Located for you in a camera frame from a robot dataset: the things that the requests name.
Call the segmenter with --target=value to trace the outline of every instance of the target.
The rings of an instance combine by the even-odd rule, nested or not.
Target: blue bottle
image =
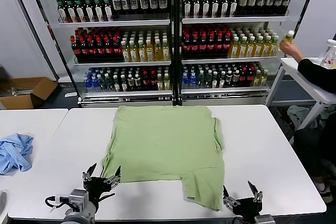
[[[189,78],[186,72],[182,75],[182,89],[187,89],[189,86]]]

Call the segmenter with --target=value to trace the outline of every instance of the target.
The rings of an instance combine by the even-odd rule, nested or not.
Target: white wall
[[[0,68],[10,78],[46,76],[55,79],[17,0],[2,0],[0,20]]]

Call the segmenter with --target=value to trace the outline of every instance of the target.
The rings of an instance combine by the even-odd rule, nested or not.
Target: bottle
[[[209,0],[202,0],[201,5],[202,18],[207,18],[209,15]]]
[[[105,10],[102,8],[102,4],[100,0],[94,0],[94,3],[95,3],[94,9],[96,10],[96,14],[97,14],[97,21],[103,22],[104,16],[106,16]]]
[[[247,41],[247,37],[246,36],[242,36],[241,42],[238,45],[238,49],[237,49],[237,58],[243,58],[245,56],[246,41]]]
[[[112,0],[114,13],[119,15],[122,9],[121,0]]]
[[[220,0],[219,10],[221,12],[221,18],[224,18],[227,16],[228,4],[229,4],[228,0]]]
[[[163,60],[163,54],[162,54],[162,48],[160,44],[160,40],[155,40],[155,47],[154,47],[154,60],[155,61],[161,61]]]
[[[150,39],[147,39],[146,40],[146,52],[147,52],[147,57],[148,57],[148,61],[154,61],[154,49],[152,47],[152,44],[151,44],[151,40]]]
[[[237,36],[233,38],[233,42],[230,45],[228,58],[237,58],[238,40],[239,38]]]
[[[234,17],[237,8],[237,0],[231,0],[229,17]]]
[[[268,74],[268,70],[264,69],[264,73],[262,74],[258,82],[259,87],[266,86],[267,74]]]
[[[151,13],[157,13],[158,11],[158,0],[149,0],[150,7],[151,7]]]
[[[228,70],[226,72],[226,76],[225,76],[225,85],[226,86],[231,86],[231,81],[232,81],[232,71]]]
[[[254,9],[255,15],[262,15],[264,9],[265,0],[256,0],[256,5]]]
[[[288,5],[290,3],[291,0],[282,0],[281,3],[281,7],[280,7],[280,14],[281,15],[286,15],[287,9],[288,9]]]
[[[212,0],[212,4],[211,4],[211,18],[216,18],[217,17],[218,6],[219,6],[219,1],[218,0]]]
[[[135,48],[133,40],[130,41],[130,54],[131,54],[132,62],[137,62],[138,61],[137,49]]]
[[[246,4],[247,4],[247,0],[239,0],[236,14],[240,16],[244,16],[246,13]]]
[[[274,0],[265,0],[264,14],[271,15],[273,11]]]
[[[245,50],[245,55],[244,57],[254,57],[252,55],[252,51],[254,48],[254,44],[255,44],[255,37],[254,36],[250,36],[250,39],[248,41],[248,44],[246,45],[246,50]]]
[[[252,57],[260,57],[260,51],[263,43],[263,36],[258,36],[257,43],[254,44]]]
[[[253,77],[252,82],[250,84],[251,87],[258,86],[259,80],[261,78],[261,71],[258,69],[257,74]]]
[[[193,18],[199,17],[199,11],[200,11],[200,0],[194,0],[193,1]]]
[[[77,16],[75,11],[75,5],[72,3],[72,0],[66,0],[65,8],[68,10],[68,13],[70,15],[71,20],[68,20],[68,22],[78,22]]]
[[[189,88],[189,78],[186,72],[182,74],[182,89]]]
[[[130,12],[130,0],[121,0],[122,13],[128,14]]]

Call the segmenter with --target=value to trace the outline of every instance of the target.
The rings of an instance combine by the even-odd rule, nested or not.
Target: floor
[[[65,84],[57,88],[54,93],[47,99],[47,101],[41,106],[41,109],[56,109],[56,108],[78,108],[77,96],[65,98],[66,93],[74,92],[74,88],[71,85]],[[290,100],[305,99],[309,100],[309,95],[300,88],[294,82],[286,82],[282,87],[279,88],[279,93],[276,94],[275,100],[288,100],[288,94],[293,96]],[[336,188],[333,188],[334,198],[336,199]],[[13,224],[23,224],[20,220],[12,220]],[[236,224],[232,223],[231,220],[200,220],[200,221],[173,221],[174,224]],[[277,220],[278,223],[285,223],[282,220]],[[292,224],[335,224],[336,223],[336,202],[327,206],[327,211],[323,214],[318,215],[308,215],[301,216],[295,221],[291,221]],[[155,224],[164,224],[163,222],[155,222]]]

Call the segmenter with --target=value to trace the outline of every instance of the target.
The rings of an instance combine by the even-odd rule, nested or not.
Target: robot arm
[[[83,172],[82,174],[84,190],[74,189],[69,196],[51,196],[46,198],[45,203],[49,207],[60,208],[63,205],[70,207],[66,211],[66,217],[62,223],[93,224],[95,222],[95,213],[99,208],[99,202],[114,195],[114,193],[111,193],[101,197],[103,193],[111,191],[120,182],[120,166],[110,178],[91,177],[96,165],[92,165],[86,173]],[[52,205],[50,201],[54,201],[58,205]]]

